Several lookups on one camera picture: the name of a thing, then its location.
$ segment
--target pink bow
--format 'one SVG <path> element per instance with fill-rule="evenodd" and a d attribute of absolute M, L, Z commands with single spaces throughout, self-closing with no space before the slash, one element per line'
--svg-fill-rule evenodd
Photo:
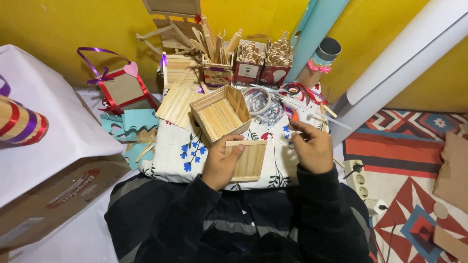
<path fill-rule="evenodd" d="M 318 67 L 315 67 L 315 66 L 312 65 L 312 62 L 311 62 L 310 60 L 307 62 L 307 64 L 309 65 L 309 68 L 310 68 L 311 70 L 319 70 Z"/>
<path fill-rule="evenodd" d="M 325 74 L 328 74 L 328 72 L 330 72 L 330 71 L 331 71 L 331 67 L 330 68 L 324 68 L 322 66 L 320 67 L 320 70 L 319 70 L 319 72 L 325 72 Z"/>

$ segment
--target electrical outlet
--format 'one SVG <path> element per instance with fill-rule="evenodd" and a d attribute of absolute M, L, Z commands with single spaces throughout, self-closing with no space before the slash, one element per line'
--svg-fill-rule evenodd
<path fill-rule="evenodd" d="M 382 199 L 372 199 L 368 198 L 364 200 L 364 204 L 367 206 L 367 210 L 369 211 L 369 215 L 381 215 L 384 209 L 380 209 L 380 205 L 387 206 L 387 204 Z"/>
<path fill-rule="evenodd" d="M 356 164 L 362 165 L 361 160 L 348 160 L 344 161 L 344 174 L 348 175 L 350 172 L 353 171 L 353 166 Z M 346 182 L 348 186 L 353 188 L 353 190 L 358 193 L 359 197 L 362 200 L 366 200 L 369 196 L 369 188 L 367 187 L 366 183 L 366 172 L 364 168 L 361 168 L 361 171 L 353 172 L 347 179 Z"/>

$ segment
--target hand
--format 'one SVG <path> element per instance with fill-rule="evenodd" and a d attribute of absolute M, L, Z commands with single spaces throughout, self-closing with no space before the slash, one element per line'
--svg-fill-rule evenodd
<path fill-rule="evenodd" d="M 225 135 L 211 147 L 203 168 L 202 181 L 213 190 L 225 188 L 232 180 L 237 160 L 245 151 L 245 145 L 239 144 L 229 156 L 225 156 L 226 142 L 243 140 L 243 135 Z"/>
<path fill-rule="evenodd" d="M 301 166 L 313 174 L 329 172 L 333 168 L 333 146 L 328 133 L 301 121 L 291 121 L 291 126 L 302 132 L 292 134 Z"/>

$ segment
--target ribbon-wrapped cylinder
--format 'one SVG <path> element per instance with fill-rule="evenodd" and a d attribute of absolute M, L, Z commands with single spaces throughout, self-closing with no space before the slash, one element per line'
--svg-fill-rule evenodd
<path fill-rule="evenodd" d="M 43 115 L 0 95 L 0 141 L 33 144 L 45 135 L 48 127 Z"/>
<path fill-rule="evenodd" d="M 313 88 L 319 83 L 322 75 L 331 71 L 331 64 L 335 61 L 341 52 L 341 45 L 337 40 L 326 37 L 322 40 L 312 58 L 304 66 L 296 82 L 301 83 L 307 88 Z"/>

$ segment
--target teal paper roll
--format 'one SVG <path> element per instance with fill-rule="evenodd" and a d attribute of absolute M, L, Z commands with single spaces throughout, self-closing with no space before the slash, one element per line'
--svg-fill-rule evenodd
<path fill-rule="evenodd" d="M 296 80 L 349 0 L 318 0 L 294 47 L 292 67 L 285 83 Z"/>

